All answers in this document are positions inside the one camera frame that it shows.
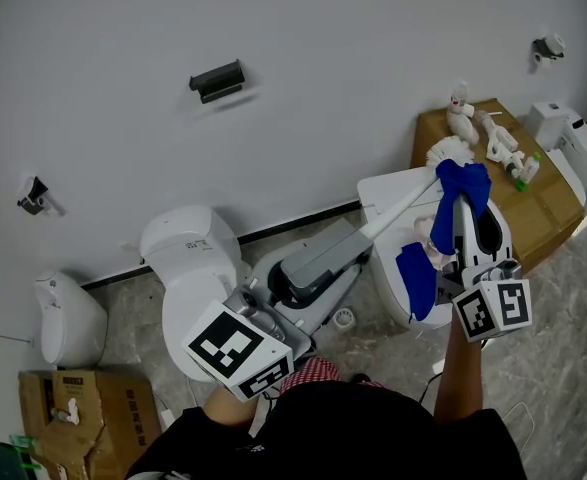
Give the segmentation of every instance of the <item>black toilet paper holder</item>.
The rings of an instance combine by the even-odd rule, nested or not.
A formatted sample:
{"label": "black toilet paper holder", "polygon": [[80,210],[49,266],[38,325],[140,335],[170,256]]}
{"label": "black toilet paper holder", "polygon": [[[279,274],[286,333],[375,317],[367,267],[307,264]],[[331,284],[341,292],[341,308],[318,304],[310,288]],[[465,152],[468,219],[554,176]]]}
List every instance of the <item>black toilet paper holder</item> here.
{"label": "black toilet paper holder", "polygon": [[240,61],[212,69],[189,80],[189,88],[200,93],[202,103],[210,103],[229,94],[242,90],[246,81]]}

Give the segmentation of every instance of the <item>baseboard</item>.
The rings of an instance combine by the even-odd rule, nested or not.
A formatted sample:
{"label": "baseboard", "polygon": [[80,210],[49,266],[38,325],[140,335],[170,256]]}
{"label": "baseboard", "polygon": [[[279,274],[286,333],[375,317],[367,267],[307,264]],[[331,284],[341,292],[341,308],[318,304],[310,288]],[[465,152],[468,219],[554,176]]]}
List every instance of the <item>baseboard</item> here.
{"label": "baseboard", "polygon": [[[254,233],[249,233],[247,235],[240,236],[238,237],[238,242],[240,242],[240,245],[250,244],[251,242],[263,240],[264,238],[268,238],[273,235],[286,233],[287,231],[301,228],[302,226],[308,226],[309,224],[314,224],[315,222],[320,222],[325,219],[337,217],[338,215],[342,215],[344,213],[359,210],[361,207],[362,205],[359,201],[353,201],[351,203],[342,204],[340,206],[329,208],[328,210],[323,210],[312,215],[307,215],[306,217],[300,217],[299,219],[285,222],[284,224],[278,224],[277,226],[272,226],[270,228],[262,229],[260,231],[255,231]],[[82,285],[82,288],[84,288],[85,290],[95,290],[96,288],[101,288],[109,284],[119,283],[121,281],[132,279],[134,277],[143,276],[144,274],[149,274],[152,271],[153,270],[148,265],[142,265],[139,268],[129,270],[121,274],[105,277],[104,279],[99,279],[98,281],[92,281],[90,283]]]}

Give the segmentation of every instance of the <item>gray marble floor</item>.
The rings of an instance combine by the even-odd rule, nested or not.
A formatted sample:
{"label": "gray marble floor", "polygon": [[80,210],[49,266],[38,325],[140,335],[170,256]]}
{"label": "gray marble floor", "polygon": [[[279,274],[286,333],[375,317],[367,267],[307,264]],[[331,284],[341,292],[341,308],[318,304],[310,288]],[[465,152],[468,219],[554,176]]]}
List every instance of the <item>gray marble floor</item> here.
{"label": "gray marble floor", "polygon": [[[346,218],[360,223],[359,212]],[[310,236],[331,221],[248,244],[242,248],[243,258],[254,264],[267,251]],[[579,480],[587,471],[587,219],[578,234],[528,277],[534,323],[485,348],[485,406],[504,418],[531,480]],[[158,396],[158,407],[166,405],[176,415],[204,402],[211,385],[189,383],[166,350],[164,287],[154,274],[91,293],[109,312],[102,367],[143,373]],[[367,269],[345,305],[354,311],[357,327],[339,335],[330,326],[322,328],[316,334],[321,355],[334,361],[345,377],[366,372],[418,398],[433,374],[432,365],[444,358],[448,327],[407,332],[384,311]],[[437,382],[424,402],[429,410],[436,391]],[[254,430],[265,413],[261,401]]]}

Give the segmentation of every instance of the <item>toilet brush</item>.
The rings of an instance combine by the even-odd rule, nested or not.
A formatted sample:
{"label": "toilet brush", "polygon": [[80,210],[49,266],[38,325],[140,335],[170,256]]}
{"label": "toilet brush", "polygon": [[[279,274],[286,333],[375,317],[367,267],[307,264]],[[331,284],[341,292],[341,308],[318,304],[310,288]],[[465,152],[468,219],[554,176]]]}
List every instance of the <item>toilet brush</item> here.
{"label": "toilet brush", "polygon": [[437,181],[435,169],[441,162],[453,160],[456,164],[464,166],[473,163],[473,157],[474,153],[469,149],[468,143],[458,136],[443,138],[426,153],[426,166],[432,169],[429,176],[377,219],[362,226],[360,233],[371,241],[375,240]]}

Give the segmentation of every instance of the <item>toilet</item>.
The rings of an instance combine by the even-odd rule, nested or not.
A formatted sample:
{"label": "toilet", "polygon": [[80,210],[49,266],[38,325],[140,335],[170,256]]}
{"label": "toilet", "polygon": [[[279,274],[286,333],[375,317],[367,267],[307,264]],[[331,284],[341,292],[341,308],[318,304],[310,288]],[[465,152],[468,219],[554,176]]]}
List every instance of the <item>toilet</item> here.
{"label": "toilet", "polygon": [[211,382],[181,342],[212,301],[224,302],[244,282],[236,236],[212,208],[185,206],[146,226],[140,254],[166,288],[162,330],[171,358],[188,377]]}
{"label": "toilet", "polygon": [[[415,186],[424,183],[431,172],[428,167],[420,167],[360,180],[357,192],[362,203],[362,220],[372,222],[379,218]],[[415,223],[437,213],[443,193],[438,180],[373,242],[369,265],[377,293],[388,313],[406,329],[428,331],[451,321],[450,303],[436,304],[420,322],[411,318],[409,295],[396,262],[402,247],[421,239]]]}
{"label": "toilet", "polygon": [[44,272],[34,284],[42,309],[44,359],[64,368],[86,368],[96,364],[104,350],[106,311],[62,272]]}
{"label": "toilet", "polygon": [[582,204],[587,192],[587,125],[574,110],[561,103],[536,103],[524,128],[546,151]]}

